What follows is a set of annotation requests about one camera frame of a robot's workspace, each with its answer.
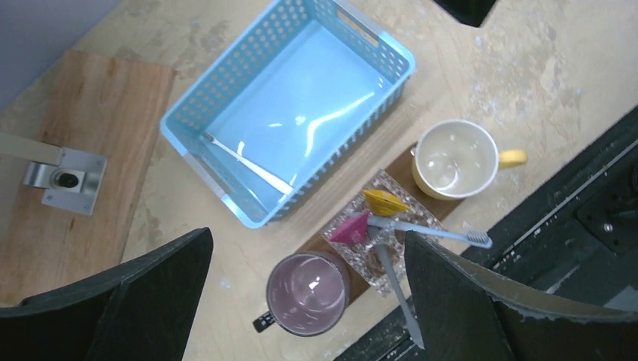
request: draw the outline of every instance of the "mug handle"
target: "mug handle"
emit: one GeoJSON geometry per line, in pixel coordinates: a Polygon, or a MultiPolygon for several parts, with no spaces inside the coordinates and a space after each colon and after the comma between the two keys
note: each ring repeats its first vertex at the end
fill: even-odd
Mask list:
{"type": "Polygon", "coordinates": [[[522,149],[504,150],[499,153],[499,170],[518,167],[527,163],[527,152],[522,149]]]}
{"type": "Polygon", "coordinates": [[[257,333],[261,333],[263,330],[269,328],[273,323],[275,323],[275,317],[272,316],[272,312],[267,311],[265,314],[262,314],[253,321],[253,327],[257,333]]]}

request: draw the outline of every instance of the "basket handle hole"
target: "basket handle hole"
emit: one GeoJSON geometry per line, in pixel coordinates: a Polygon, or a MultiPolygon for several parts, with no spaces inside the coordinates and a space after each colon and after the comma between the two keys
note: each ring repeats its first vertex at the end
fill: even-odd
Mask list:
{"type": "Polygon", "coordinates": [[[336,9],[337,17],[344,23],[346,26],[350,27],[352,30],[357,32],[357,34],[361,35],[366,41],[368,41],[372,46],[378,47],[378,40],[373,38],[365,29],[362,29],[358,26],[354,21],[348,17],[348,15],[344,14],[340,9],[336,9]]]}

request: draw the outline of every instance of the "grey wall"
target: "grey wall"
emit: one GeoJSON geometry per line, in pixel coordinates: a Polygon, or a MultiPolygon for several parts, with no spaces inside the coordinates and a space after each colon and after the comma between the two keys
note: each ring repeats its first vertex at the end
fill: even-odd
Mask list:
{"type": "Polygon", "coordinates": [[[0,0],[0,109],[120,0],[0,0]]]}

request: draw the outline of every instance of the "wooden plank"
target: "wooden plank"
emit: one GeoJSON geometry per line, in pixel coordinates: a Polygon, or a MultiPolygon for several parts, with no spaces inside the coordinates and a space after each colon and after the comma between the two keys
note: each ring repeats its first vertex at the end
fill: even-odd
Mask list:
{"type": "MultiPolygon", "coordinates": [[[[414,179],[412,178],[412,155],[410,154],[410,150],[412,147],[406,149],[401,155],[396,158],[386,169],[385,171],[392,177],[394,180],[401,185],[401,187],[410,193],[413,197],[415,197],[425,208],[427,208],[434,217],[439,220],[443,220],[450,214],[462,201],[442,201],[439,199],[434,199],[430,196],[427,196],[425,193],[421,192],[414,179]]],[[[341,259],[341,256],[337,253],[337,251],[332,248],[328,242],[321,237],[320,233],[317,233],[310,237],[306,243],[304,243],[297,251],[308,251],[308,250],[322,250],[326,252],[330,252],[331,254],[337,256],[341,259]]],[[[350,304],[354,302],[359,296],[361,296],[370,285],[354,270],[354,268],[350,267],[347,264],[348,273],[350,275],[350,304]]]]}
{"type": "Polygon", "coordinates": [[[0,242],[0,302],[78,281],[117,265],[166,109],[171,68],[68,51],[41,140],[108,157],[91,217],[41,204],[21,186],[0,242]]]}

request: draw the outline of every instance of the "yellow object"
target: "yellow object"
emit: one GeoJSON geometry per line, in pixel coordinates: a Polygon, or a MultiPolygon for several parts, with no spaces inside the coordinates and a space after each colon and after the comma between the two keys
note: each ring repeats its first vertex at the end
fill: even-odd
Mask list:
{"type": "Polygon", "coordinates": [[[527,152],[522,149],[505,150],[499,153],[499,169],[518,167],[527,163],[527,152]]]}
{"type": "Polygon", "coordinates": [[[388,217],[410,209],[401,199],[384,190],[364,190],[363,195],[366,197],[370,211],[375,216],[388,217]]]}

